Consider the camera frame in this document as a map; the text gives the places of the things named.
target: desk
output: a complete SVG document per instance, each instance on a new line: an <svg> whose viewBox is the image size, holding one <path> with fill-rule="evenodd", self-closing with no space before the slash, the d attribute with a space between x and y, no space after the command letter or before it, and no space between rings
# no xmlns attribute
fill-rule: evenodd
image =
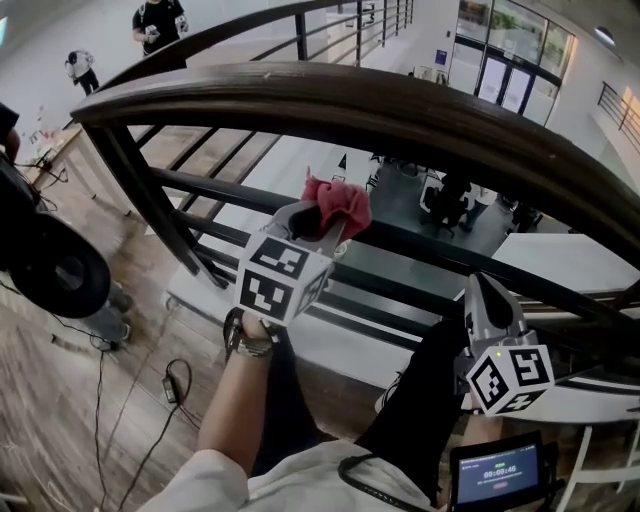
<svg viewBox="0 0 640 512"><path fill-rule="evenodd" d="M106 194L111 199L111 203L123 214L129 215L131 208L127 205L124 193L121 192L114 178L108 174L108 169L102 162L98 162L91 151L91 141L80 126L71 126L62 130L56 138L51 142L49 147L44 149L43 156L51 162L52 170L57 167L65 167L70 174L78 179L82 187L91 195L92 198L98 194L87 182L82 173L78 170L73 160L69 158L74 150L78 150L80 156L87 164L87 169L93 172ZM38 178L34 180L34 186L38 188L38 182L43 180L44 173L40 173Z"/></svg>

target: small screen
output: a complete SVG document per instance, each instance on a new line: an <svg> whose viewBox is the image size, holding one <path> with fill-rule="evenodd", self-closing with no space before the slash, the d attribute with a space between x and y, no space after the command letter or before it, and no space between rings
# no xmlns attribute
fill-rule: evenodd
<svg viewBox="0 0 640 512"><path fill-rule="evenodd" d="M487 500L538 485L536 445L460 461L458 503Z"/></svg>

